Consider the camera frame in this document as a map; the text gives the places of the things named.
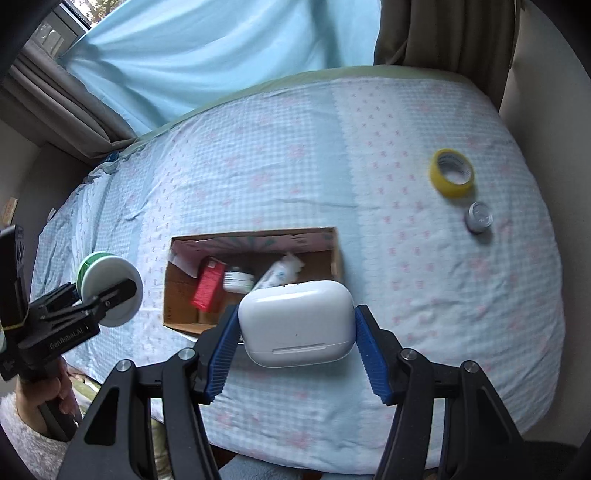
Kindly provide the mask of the person's left hand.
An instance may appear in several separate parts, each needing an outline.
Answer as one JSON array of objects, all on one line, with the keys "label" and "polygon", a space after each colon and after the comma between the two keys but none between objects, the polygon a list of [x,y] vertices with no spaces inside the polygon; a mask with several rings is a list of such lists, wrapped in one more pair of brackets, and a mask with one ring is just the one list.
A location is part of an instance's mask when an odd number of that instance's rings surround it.
[{"label": "person's left hand", "polygon": [[45,402],[57,398],[59,410],[63,414],[73,416],[76,420],[80,419],[80,410],[68,375],[67,363],[60,357],[57,365],[56,377],[36,383],[23,382],[18,378],[15,390],[15,405],[21,420],[32,430],[52,439],[55,439],[55,436],[50,433],[40,411],[40,406]]}]

